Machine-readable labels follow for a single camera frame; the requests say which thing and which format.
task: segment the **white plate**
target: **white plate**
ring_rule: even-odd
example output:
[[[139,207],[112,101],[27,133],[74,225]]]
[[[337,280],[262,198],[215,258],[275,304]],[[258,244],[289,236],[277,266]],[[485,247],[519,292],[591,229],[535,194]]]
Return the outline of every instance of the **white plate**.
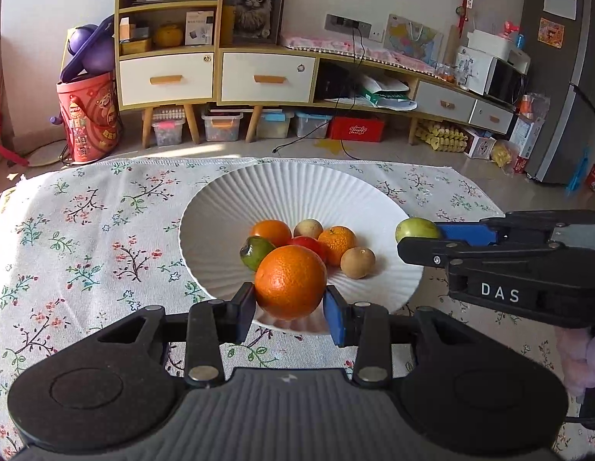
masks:
[[[306,218],[324,228],[345,226],[359,246],[376,255],[376,269],[365,279],[349,279],[328,269],[348,303],[369,301],[390,312],[401,308],[417,289],[423,268],[398,257],[396,226],[408,215],[370,184],[335,169],[303,163],[265,163],[237,169],[213,180],[186,207],[180,222],[184,262],[212,298],[231,299],[253,272],[240,260],[240,248],[251,227],[261,220],[283,220],[293,230]],[[327,334],[320,305],[308,317],[284,321],[259,307],[254,321],[272,329]]]

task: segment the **yellow box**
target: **yellow box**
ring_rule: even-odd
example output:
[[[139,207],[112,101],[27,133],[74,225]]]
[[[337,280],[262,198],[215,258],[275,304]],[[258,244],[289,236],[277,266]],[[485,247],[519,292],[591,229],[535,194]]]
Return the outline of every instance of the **yellow box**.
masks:
[[[120,44],[120,55],[149,52],[152,50],[152,38],[138,41],[125,41]]]

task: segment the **floor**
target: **floor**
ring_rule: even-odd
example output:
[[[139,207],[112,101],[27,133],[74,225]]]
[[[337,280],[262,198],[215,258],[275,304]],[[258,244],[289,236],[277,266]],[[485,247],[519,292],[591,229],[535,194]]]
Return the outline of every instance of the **floor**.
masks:
[[[183,140],[190,140],[187,131],[183,134]],[[247,144],[242,139],[237,142],[204,142],[198,145],[188,142],[180,146],[151,147],[142,150],[141,129],[135,123],[132,123],[127,126],[123,140],[110,158],[267,156],[350,159],[336,141],[327,139],[323,141],[301,140],[289,147],[281,148],[276,154],[272,152],[279,144],[286,144],[295,140],[296,138],[265,139]],[[581,188],[579,191],[567,195],[562,187],[538,184],[523,175],[505,175],[491,161],[469,159],[461,153],[435,152],[430,146],[423,143],[409,146],[405,130],[388,130],[385,140],[381,143],[345,142],[344,147],[349,154],[361,160],[451,166],[475,182],[503,211],[513,209],[595,209],[595,193],[586,188]],[[9,167],[5,160],[1,161],[0,192],[14,186],[22,176],[32,178],[48,171],[58,171],[62,167],[61,163],[56,163],[50,166],[27,169],[21,166]]]

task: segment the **blue gripper pad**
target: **blue gripper pad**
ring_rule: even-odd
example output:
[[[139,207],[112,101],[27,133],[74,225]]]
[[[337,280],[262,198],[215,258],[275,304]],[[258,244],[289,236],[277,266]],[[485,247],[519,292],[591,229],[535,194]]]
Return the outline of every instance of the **blue gripper pad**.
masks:
[[[323,295],[323,314],[325,315],[327,325],[329,325],[329,334],[334,344],[337,347],[343,347],[346,330],[342,311],[328,289],[325,290],[325,294]]]
[[[498,243],[498,234],[482,224],[462,224],[458,222],[437,222],[444,238],[453,241],[466,241],[471,246],[489,246]]]

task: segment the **table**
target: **table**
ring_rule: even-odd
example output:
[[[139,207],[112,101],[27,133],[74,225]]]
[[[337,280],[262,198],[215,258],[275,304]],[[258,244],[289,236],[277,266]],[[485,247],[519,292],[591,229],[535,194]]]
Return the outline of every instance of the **table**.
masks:
[[[0,453],[22,447],[7,413],[13,380],[35,362],[153,304],[186,312],[204,294],[178,247],[182,212],[214,178],[272,159],[109,160],[20,182],[0,216]],[[347,172],[376,186],[411,216],[477,221],[500,215],[484,193],[448,167],[378,161],[301,160]],[[561,376],[550,326],[450,299],[444,272],[425,269],[403,313],[431,305],[536,360]],[[236,366],[342,367],[352,348],[329,336],[284,334],[252,326],[244,344],[223,345],[226,375]],[[394,374],[411,369],[394,347]],[[167,370],[183,373],[172,345]],[[571,414],[577,413],[573,402]],[[555,450],[572,458],[595,449],[595,432],[564,425]]]

